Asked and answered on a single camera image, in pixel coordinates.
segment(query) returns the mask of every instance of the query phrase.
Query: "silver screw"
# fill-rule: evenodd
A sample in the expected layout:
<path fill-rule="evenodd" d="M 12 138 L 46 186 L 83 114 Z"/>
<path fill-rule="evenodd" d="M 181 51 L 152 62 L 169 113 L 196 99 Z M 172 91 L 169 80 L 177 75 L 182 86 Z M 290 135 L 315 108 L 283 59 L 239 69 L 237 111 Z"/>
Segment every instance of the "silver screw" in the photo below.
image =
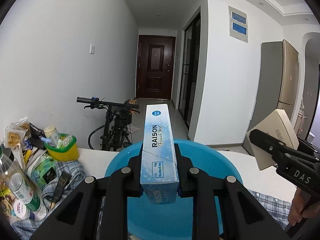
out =
<path fill-rule="evenodd" d="M 199 173 L 199 169 L 196 168 L 196 167 L 191 168 L 189 171 L 190 171 L 190 173 L 192 173 L 192 174 L 198 174 L 198 173 Z"/>
<path fill-rule="evenodd" d="M 131 169 L 129 168 L 129 167 L 123 167 L 122 169 L 121 169 L 121 172 L 122 173 L 129 173 L 131 171 Z"/>
<path fill-rule="evenodd" d="M 234 176 L 228 176 L 227 177 L 227 181 L 230 183 L 235 183 L 236 182 L 236 178 Z"/>
<path fill-rule="evenodd" d="M 94 177 L 88 176 L 84 179 L 84 182 L 90 184 L 90 183 L 94 182 Z"/>

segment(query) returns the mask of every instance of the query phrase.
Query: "white table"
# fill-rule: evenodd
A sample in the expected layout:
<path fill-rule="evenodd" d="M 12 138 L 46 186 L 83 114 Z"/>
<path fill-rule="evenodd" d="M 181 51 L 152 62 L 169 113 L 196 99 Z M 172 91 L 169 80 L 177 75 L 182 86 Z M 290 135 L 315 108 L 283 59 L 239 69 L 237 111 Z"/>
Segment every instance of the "white table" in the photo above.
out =
<path fill-rule="evenodd" d="M 237 168 L 247 189 L 291 202 L 296 188 L 292 183 L 276 174 L 274 167 L 259 171 L 253 156 L 228 151 L 219 152 Z M 99 179 L 104 177 L 107 167 L 118 152 L 79 148 L 79 154 L 79 161 L 87 175 Z"/>

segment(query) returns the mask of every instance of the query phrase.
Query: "refrigerator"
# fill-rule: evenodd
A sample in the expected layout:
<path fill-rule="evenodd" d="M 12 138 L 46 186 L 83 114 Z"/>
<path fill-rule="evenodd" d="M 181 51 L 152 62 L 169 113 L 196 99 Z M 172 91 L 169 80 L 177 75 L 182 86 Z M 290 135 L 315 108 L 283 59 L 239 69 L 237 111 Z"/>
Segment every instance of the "refrigerator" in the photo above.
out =
<path fill-rule="evenodd" d="M 298 92 L 298 79 L 297 50 L 286 40 L 262 43 L 258 92 L 248 130 L 275 109 L 284 109 L 291 119 Z M 252 154 L 247 137 L 243 146 Z"/>

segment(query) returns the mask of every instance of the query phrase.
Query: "green rim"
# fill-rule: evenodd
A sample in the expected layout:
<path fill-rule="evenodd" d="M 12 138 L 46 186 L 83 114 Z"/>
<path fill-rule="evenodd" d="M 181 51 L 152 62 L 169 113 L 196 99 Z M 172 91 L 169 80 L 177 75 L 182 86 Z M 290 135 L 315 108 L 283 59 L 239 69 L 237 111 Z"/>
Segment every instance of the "green rim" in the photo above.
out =
<path fill-rule="evenodd" d="M 62 137 L 66 137 L 68 134 L 65 134 L 65 133 L 60 133 L 60 136 Z M 50 146 L 49 144 L 46 144 L 44 143 L 44 146 L 48 149 L 48 150 L 52 150 L 54 152 L 58 152 L 58 153 L 65 153 L 67 152 L 68 150 L 70 150 L 70 148 L 76 143 L 77 139 L 72 136 L 72 141 L 69 143 L 69 145 L 64 148 L 64 149 L 57 149 L 57 148 L 54 148 L 52 146 Z"/>

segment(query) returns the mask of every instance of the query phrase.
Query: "yellow and green container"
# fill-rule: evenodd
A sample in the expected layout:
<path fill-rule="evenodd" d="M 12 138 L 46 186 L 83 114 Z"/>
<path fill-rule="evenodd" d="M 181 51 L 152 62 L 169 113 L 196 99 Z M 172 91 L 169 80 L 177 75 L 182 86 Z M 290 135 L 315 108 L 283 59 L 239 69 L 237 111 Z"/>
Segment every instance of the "yellow and green container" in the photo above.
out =
<path fill-rule="evenodd" d="M 60 138 L 64 139 L 67 137 L 67 134 L 60 133 Z M 64 149 L 57 149 L 55 147 L 50 146 L 47 143 L 44 143 L 44 146 L 47 148 L 48 153 L 58 161 L 69 162 L 76 161 L 79 158 L 79 151 L 76 144 L 77 139 L 72 136 L 72 141 L 69 145 Z"/>

